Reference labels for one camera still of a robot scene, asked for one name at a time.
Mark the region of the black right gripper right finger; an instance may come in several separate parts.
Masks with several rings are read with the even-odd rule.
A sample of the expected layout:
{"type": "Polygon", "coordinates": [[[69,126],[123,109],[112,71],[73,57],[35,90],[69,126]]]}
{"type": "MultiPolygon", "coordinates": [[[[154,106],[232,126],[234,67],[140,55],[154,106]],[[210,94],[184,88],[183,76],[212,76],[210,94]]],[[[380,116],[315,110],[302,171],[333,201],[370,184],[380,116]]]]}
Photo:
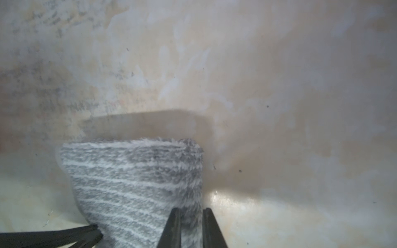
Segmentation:
{"type": "Polygon", "coordinates": [[[228,248],[214,213],[210,208],[203,210],[203,248],[228,248]]]}

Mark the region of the grey striped dishcloth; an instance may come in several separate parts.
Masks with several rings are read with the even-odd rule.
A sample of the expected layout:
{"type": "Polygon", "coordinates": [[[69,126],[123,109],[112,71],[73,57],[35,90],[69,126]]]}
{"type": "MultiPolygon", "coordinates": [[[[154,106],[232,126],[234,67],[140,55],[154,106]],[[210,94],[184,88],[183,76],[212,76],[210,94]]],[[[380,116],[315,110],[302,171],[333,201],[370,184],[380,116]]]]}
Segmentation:
{"type": "Polygon", "coordinates": [[[64,144],[77,205],[103,233],[100,248],[154,248],[174,208],[182,247],[202,247],[203,150],[192,139],[64,144]]]}

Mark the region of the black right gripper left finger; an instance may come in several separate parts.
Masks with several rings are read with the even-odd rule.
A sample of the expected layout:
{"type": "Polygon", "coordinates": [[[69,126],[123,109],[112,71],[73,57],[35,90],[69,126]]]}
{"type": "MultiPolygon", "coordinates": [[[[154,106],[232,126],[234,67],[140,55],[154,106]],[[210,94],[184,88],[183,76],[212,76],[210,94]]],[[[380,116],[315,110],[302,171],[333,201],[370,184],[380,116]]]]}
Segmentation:
{"type": "Polygon", "coordinates": [[[166,222],[157,248],[181,248],[182,247],[182,222],[181,210],[173,208],[166,222]]]}

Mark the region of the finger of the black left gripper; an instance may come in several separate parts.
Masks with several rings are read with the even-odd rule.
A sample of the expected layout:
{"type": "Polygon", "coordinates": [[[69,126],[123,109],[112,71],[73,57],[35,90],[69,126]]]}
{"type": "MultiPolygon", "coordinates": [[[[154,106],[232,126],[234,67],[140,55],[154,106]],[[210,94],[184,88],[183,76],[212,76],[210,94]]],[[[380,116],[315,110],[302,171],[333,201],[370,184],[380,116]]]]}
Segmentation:
{"type": "Polygon", "coordinates": [[[2,248],[92,248],[103,239],[96,224],[56,231],[3,232],[2,248]]]}

